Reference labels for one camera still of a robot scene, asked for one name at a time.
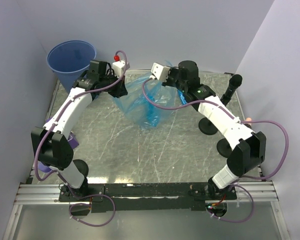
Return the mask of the blue plastic trash bag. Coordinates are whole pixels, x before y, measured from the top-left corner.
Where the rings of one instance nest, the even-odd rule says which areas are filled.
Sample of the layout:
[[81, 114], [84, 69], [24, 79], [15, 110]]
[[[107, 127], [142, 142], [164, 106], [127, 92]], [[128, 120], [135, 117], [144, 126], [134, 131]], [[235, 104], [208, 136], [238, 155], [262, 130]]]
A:
[[[173, 113], [150, 104], [142, 91], [142, 84], [149, 79], [150, 72], [141, 74], [138, 77], [127, 76], [125, 87], [128, 94], [113, 101], [122, 111], [124, 116], [142, 129], [155, 128], [162, 124]], [[157, 105], [172, 108], [176, 103], [184, 105], [186, 103], [182, 92], [174, 87], [162, 86], [158, 80], [148, 82], [145, 87], [147, 97]]]

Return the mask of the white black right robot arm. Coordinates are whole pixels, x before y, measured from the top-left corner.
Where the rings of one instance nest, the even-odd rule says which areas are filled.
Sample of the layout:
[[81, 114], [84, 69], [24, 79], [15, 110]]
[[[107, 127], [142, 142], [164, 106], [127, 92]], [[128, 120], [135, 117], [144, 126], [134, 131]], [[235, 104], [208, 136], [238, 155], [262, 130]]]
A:
[[225, 166], [208, 181], [210, 197], [220, 199], [229, 185], [265, 160], [266, 136], [254, 132], [226, 108], [242, 77], [234, 75], [227, 96], [219, 98], [208, 85], [201, 83], [198, 66], [192, 60], [184, 60], [177, 67], [154, 64], [151, 72], [163, 86], [175, 87], [187, 103], [194, 103], [193, 108], [204, 116], [200, 124], [204, 134], [211, 135], [216, 128], [229, 144], [231, 152]]

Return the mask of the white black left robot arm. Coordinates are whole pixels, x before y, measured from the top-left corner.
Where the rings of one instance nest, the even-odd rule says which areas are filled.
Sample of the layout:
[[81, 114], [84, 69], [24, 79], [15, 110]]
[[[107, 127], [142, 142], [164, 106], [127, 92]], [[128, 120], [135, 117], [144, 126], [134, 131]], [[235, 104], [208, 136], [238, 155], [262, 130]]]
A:
[[83, 160], [73, 159], [69, 135], [80, 115], [100, 93], [107, 92], [114, 98], [127, 95], [125, 73], [129, 67], [127, 60], [118, 57], [113, 63], [91, 60], [89, 68], [73, 83], [57, 113], [44, 126], [35, 127], [31, 132], [34, 167], [37, 169], [39, 163], [49, 167], [77, 201], [83, 201], [89, 195], [89, 168]]

